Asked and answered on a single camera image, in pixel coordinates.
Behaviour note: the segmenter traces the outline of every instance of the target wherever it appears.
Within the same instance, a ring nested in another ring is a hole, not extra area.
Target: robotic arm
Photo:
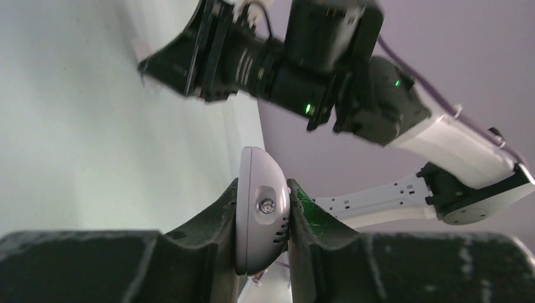
[[[247,92],[308,119],[308,131],[334,109],[334,132],[429,161],[396,183],[315,200],[351,227],[404,218],[469,224],[535,191],[498,131],[478,128],[386,45],[374,0],[293,0],[284,42],[273,37],[266,3],[200,0],[185,30],[139,72],[208,103]],[[255,34],[259,13],[266,40]],[[394,63],[372,56],[377,42]]]

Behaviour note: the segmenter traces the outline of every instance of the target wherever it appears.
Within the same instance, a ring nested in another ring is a hole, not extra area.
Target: metal screw head
[[[269,198],[263,199],[260,202],[260,210],[263,213],[272,213],[275,210],[275,202]]]

